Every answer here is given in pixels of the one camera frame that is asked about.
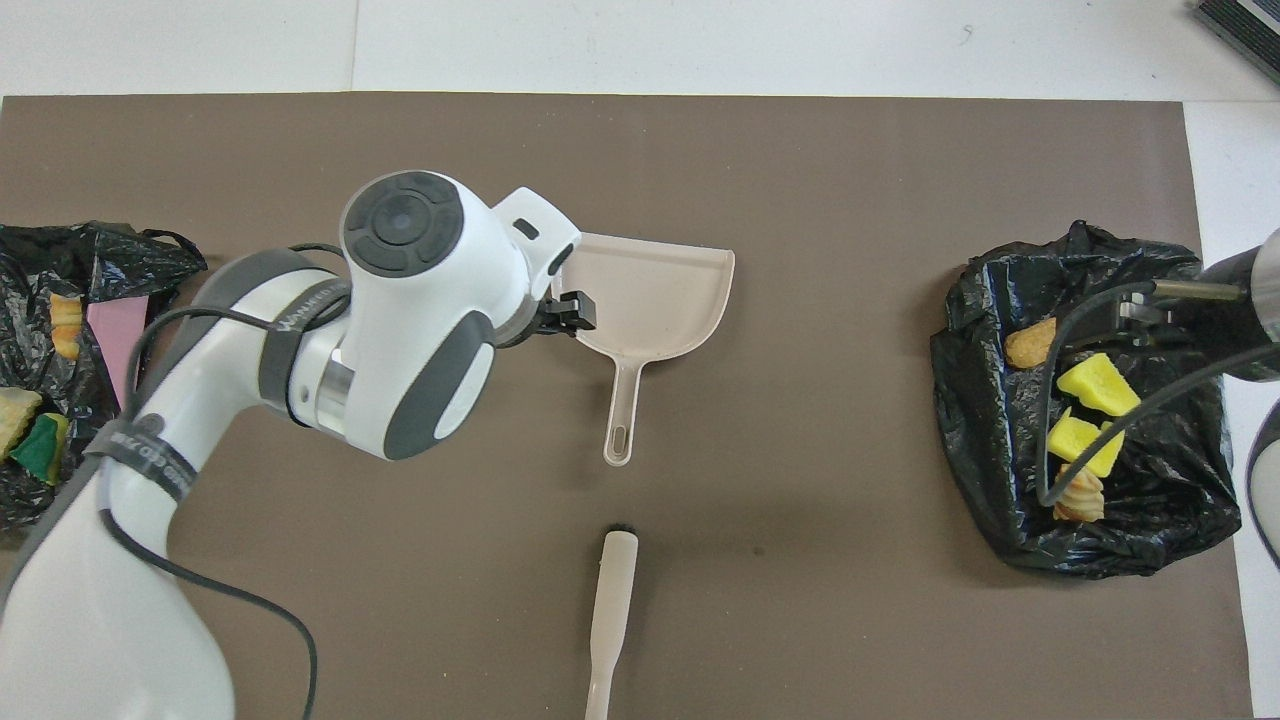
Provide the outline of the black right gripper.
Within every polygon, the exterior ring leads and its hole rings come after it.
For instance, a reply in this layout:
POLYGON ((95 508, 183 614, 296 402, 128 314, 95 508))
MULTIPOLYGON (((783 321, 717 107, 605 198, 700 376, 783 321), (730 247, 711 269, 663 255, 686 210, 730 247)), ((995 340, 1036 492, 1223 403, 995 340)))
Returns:
MULTIPOLYGON (((1279 341, 1279 251, 1248 250, 1215 263, 1202 281, 1235 284, 1244 296, 1211 301, 1196 319, 1201 352, 1211 361, 1279 341)), ((1060 313, 1060 346, 1065 354, 1084 351, 1193 354, 1190 332, 1176 325, 1179 300, 1196 295, 1196 282, 1139 282, 1087 295, 1060 313)))

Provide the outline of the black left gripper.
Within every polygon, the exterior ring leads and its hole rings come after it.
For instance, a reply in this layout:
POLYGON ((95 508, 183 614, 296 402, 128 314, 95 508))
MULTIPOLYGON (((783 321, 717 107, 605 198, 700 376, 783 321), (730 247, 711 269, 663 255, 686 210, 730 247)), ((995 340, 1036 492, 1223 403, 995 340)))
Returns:
POLYGON ((544 290, 538 296, 524 296, 515 315, 495 328, 495 347, 509 348, 535 334, 577 334, 596 329, 596 305, 584 291, 570 291, 558 299, 544 290), (552 315, 547 305, 552 301, 552 315))

